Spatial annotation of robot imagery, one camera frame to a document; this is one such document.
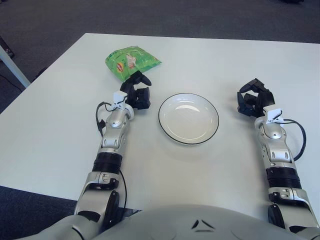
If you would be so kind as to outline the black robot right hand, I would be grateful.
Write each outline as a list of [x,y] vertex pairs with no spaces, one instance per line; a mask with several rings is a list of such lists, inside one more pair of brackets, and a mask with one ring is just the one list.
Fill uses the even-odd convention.
[[237,110],[249,117],[263,117],[264,107],[275,104],[272,92],[257,78],[251,80],[237,92]]

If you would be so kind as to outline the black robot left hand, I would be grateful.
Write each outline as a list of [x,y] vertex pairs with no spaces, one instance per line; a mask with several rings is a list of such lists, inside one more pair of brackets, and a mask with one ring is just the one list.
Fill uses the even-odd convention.
[[[134,86],[139,83],[143,83],[147,87],[135,89]],[[133,73],[120,87],[120,91],[127,93],[125,103],[133,109],[148,109],[151,105],[149,89],[151,85],[151,81],[139,70]]]

